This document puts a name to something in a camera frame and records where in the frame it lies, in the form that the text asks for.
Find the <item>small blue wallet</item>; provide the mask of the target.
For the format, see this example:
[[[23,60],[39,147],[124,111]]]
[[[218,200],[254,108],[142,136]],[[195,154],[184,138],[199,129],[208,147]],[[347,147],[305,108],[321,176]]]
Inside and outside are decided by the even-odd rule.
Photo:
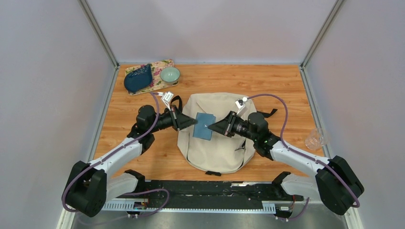
[[[215,123],[216,117],[213,114],[197,113],[197,124],[194,125],[192,136],[202,140],[210,141],[212,138],[212,130],[208,126]]]

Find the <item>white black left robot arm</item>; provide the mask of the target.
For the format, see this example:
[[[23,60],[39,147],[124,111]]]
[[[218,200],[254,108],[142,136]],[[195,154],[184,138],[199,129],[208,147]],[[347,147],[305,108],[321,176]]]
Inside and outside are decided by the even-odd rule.
[[[151,105],[142,106],[127,137],[114,149],[90,162],[78,161],[72,167],[62,194],[63,207],[70,212],[81,212],[88,217],[97,215],[106,202],[131,194],[142,197],[146,192],[145,177],[133,170],[112,178],[118,170],[141,156],[153,144],[154,133],[172,127],[186,129],[198,121],[172,105],[163,114]]]

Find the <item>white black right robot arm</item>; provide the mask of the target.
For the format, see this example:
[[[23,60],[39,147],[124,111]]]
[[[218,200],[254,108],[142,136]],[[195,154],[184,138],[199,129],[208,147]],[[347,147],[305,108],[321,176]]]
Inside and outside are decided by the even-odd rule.
[[[282,141],[268,129],[260,112],[251,113],[247,120],[231,111],[228,116],[208,129],[226,137],[235,135],[252,140],[254,149],[272,161],[282,162],[306,174],[300,177],[286,173],[274,184],[272,193],[279,200],[289,195],[320,200],[330,211],[344,215],[351,207],[359,207],[358,198],[365,189],[348,162],[340,157],[317,156]]]

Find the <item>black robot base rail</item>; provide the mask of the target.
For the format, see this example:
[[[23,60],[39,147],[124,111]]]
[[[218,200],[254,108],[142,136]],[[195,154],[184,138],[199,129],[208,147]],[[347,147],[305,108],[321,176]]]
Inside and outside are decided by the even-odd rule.
[[[262,209],[263,201],[290,204],[303,199],[271,182],[242,181],[151,180],[139,185],[135,194],[148,208],[181,209]]]

